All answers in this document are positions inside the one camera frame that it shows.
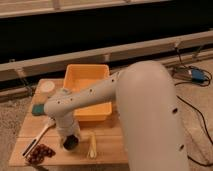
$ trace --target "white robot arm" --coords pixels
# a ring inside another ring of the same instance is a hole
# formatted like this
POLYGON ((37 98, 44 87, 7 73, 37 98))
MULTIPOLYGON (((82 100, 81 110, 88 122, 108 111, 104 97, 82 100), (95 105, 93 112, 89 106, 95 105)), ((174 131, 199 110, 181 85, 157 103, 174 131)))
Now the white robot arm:
POLYGON ((78 93, 61 89, 44 110, 70 136, 77 125, 70 112, 113 99, 131 171, 189 171, 174 85, 157 62, 135 63, 78 93))

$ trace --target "cable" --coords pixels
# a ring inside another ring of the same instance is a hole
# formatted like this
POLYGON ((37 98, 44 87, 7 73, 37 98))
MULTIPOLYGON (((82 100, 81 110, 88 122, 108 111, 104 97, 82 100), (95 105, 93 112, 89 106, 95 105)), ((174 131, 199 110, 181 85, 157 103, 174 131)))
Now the cable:
MULTIPOLYGON (((202 50, 203 47, 204 47, 204 45, 203 45, 203 46, 200 46, 200 47, 198 48, 197 51, 200 52, 200 51, 202 50)), ((204 72, 204 74, 205 74, 205 78, 206 78, 205 81, 211 81, 211 80, 212 80, 212 74, 211 74, 209 71, 207 71, 207 70, 205 70, 205 69, 198 68, 198 67, 196 67, 196 66, 192 66, 192 65, 186 66, 186 65, 183 63, 183 61, 182 61, 182 57, 181 57, 181 53, 180 53, 179 48, 178 48, 178 47, 175 47, 175 50, 176 50, 176 53, 177 53, 177 55, 178 55, 180 64, 181 64, 184 68, 200 70, 200 71, 204 72)))
POLYGON ((206 135, 207 135, 209 141, 211 142, 211 144, 213 145, 213 140, 212 140, 212 138, 209 134, 209 131, 208 131, 208 128, 207 128, 207 125, 206 125, 206 120, 205 120, 205 117, 203 116, 202 112, 199 109, 197 109, 195 106, 193 106, 192 104, 190 104, 189 102, 187 102, 186 100, 181 98, 180 96, 177 96, 177 98, 180 99, 182 102, 184 102, 185 104, 187 104, 188 106, 190 106, 192 109, 194 109, 195 111, 197 111, 200 114, 200 116, 202 117, 202 120, 203 120, 206 135))
MULTIPOLYGON (((212 79, 212 77, 209 78, 209 81, 208 81, 207 84, 200 84, 200 83, 193 83, 193 82, 185 81, 185 82, 176 83, 175 86, 181 85, 181 84, 194 84, 194 85, 197 85, 197 86, 206 87, 206 86, 209 86, 209 84, 211 83, 211 79, 212 79)), ((212 140, 212 138, 209 134, 209 131, 208 131, 208 128, 207 128, 207 125, 206 125, 206 120, 205 120, 205 117, 203 116, 202 112, 199 109, 197 109, 195 106, 193 106, 192 104, 190 104, 189 102, 187 102, 186 100, 181 98, 180 96, 177 96, 177 97, 178 97, 179 100, 181 100, 182 102, 184 102, 185 104, 187 104, 188 106, 190 106, 192 109, 196 110, 200 114, 200 116, 202 117, 202 120, 203 120, 206 135, 207 135, 209 141, 211 142, 211 144, 213 145, 213 140, 212 140)), ((188 157, 189 160, 191 160, 192 162, 196 163, 199 166, 202 166, 202 167, 212 167, 213 166, 213 163, 204 164, 204 163, 201 163, 199 161, 196 161, 194 158, 192 158, 189 155, 187 155, 187 157, 188 157)))
POLYGON ((181 58, 181 55, 180 55, 180 50, 179 50, 178 47, 175 47, 175 51, 176 51, 176 53, 177 53, 177 55, 178 55, 180 64, 181 64, 184 68, 188 68, 188 67, 183 63, 183 61, 182 61, 182 58, 181 58))
POLYGON ((203 164, 203 163, 200 163, 198 161, 196 161, 195 159, 193 159, 191 156, 187 156, 189 160, 191 160, 192 162, 200 165, 200 166, 203 166, 203 167, 212 167, 213 166, 213 163, 208 163, 208 164, 203 164))

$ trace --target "wooden table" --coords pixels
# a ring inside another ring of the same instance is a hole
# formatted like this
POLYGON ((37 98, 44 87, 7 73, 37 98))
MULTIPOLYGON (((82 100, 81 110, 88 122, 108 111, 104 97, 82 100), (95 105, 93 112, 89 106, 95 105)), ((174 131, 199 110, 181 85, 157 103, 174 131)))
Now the wooden table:
MULTIPOLYGON (((33 116, 32 106, 38 101, 47 99, 47 95, 40 92, 39 87, 44 81, 50 79, 42 79, 39 81, 35 95, 31 101, 31 105, 24 119, 22 128, 19 132, 16 144, 11 155, 10 166, 27 166, 22 156, 23 150, 32 141, 32 139, 42 130, 44 120, 47 116, 33 116)), ((55 83, 55 89, 62 87, 62 79, 51 79, 55 83)), ((115 105, 113 105, 113 113, 102 122, 81 122, 80 123, 82 142, 72 151, 66 151, 59 145, 59 135, 55 128, 48 130, 39 143, 51 147, 56 152, 52 158, 45 157, 42 166, 60 166, 60 165, 84 165, 84 164, 115 164, 127 163, 127 155, 124 150, 122 131, 118 119, 115 105), (98 157, 96 159, 87 158, 89 149, 89 137, 94 132, 97 139, 98 157)))

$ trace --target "dried fruit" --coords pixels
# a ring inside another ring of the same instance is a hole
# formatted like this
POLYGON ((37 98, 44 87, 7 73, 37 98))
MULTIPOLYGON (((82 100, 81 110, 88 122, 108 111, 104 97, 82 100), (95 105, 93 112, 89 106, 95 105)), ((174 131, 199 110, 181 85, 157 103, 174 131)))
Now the dried fruit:
POLYGON ((44 144, 37 145, 26 158, 29 164, 37 165, 44 161, 44 157, 52 157, 55 155, 55 151, 47 147, 44 144))

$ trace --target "orange plastic tray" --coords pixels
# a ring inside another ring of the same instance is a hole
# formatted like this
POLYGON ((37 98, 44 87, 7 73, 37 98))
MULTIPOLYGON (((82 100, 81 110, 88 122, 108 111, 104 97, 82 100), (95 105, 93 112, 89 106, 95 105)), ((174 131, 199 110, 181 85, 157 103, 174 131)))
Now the orange plastic tray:
MULTIPOLYGON (((67 66, 64 88, 78 92, 109 76, 107 65, 70 64, 67 66)), ((80 108, 74 111, 78 121, 103 121, 112 113, 111 102, 80 108)))

